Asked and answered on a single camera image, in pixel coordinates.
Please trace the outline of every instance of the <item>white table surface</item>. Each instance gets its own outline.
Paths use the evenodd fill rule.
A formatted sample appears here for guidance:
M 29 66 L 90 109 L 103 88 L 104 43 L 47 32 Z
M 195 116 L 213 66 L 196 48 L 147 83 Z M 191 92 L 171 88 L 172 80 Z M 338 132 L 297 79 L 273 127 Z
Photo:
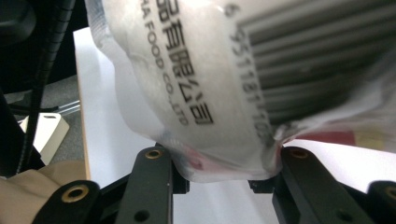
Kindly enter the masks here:
M 105 187 L 129 174 L 137 153 L 154 142 L 123 122 L 113 65 L 93 44 L 89 29 L 76 31 L 74 37 L 87 171 L 92 181 Z M 305 140 L 287 146 L 310 149 L 338 181 L 361 191 L 373 180 L 396 181 L 395 154 Z M 174 223 L 277 223 L 271 199 L 272 195 L 254 194 L 247 181 L 191 183 L 188 194 L 174 196 Z

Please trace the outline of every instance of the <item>white plastic packaging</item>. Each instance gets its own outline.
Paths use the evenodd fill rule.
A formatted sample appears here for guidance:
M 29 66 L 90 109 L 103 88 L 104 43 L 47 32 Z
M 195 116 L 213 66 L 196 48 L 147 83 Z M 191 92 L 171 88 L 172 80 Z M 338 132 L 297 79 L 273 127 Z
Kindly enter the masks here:
M 371 22 L 395 14 L 394 4 L 372 2 L 86 5 L 95 44 L 114 63 L 125 122 L 171 149 L 185 178 L 212 182 L 276 175 L 282 143 L 302 133 L 374 125 L 394 147 L 394 33 Z

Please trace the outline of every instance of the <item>wrinkled plastic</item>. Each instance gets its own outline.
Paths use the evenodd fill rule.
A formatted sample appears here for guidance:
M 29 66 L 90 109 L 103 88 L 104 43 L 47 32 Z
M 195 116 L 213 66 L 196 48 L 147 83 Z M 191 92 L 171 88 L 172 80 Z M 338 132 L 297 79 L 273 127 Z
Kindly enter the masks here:
M 315 133 L 373 133 L 382 145 L 368 145 L 394 150 L 395 51 L 382 53 L 361 71 L 359 82 L 341 74 L 289 88 L 286 82 L 294 77 L 276 79 L 267 76 L 271 70 L 264 75 L 255 71 L 258 59 L 250 53 L 255 49 L 249 34 L 262 24 L 250 22 L 256 20 L 252 15 L 271 15 L 298 4 L 86 0 L 94 42 L 114 63 L 125 122 L 170 148 L 180 173 L 196 182 L 276 175 L 282 143 L 299 135 L 318 139 Z M 315 12 L 316 6 L 305 4 L 303 14 Z M 302 14 L 298 8 L 292 12 Z M 274 17 L 271 22 L 281 21 Z M 264 59 L 265 64 L 277 60 Z M 330 88 L 332 84 L 339 88 Z M 332 97 L 340 91 L 346 94 Z M 314 106 L 293 104 L 312 95 L 322 97 L 313 98 Z M 288 106 L 292 110 L 285 112 Z M 145 116 L 134 116 L 137 111 Z

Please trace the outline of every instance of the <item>barcode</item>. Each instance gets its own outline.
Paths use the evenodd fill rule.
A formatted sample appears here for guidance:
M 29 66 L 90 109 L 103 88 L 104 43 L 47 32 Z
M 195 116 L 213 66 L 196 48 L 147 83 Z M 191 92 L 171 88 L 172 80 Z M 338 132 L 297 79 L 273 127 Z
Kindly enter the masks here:
M 238 22 L 272 124 L 338 105 L 396 43 L 396 2 L 302 1 Z

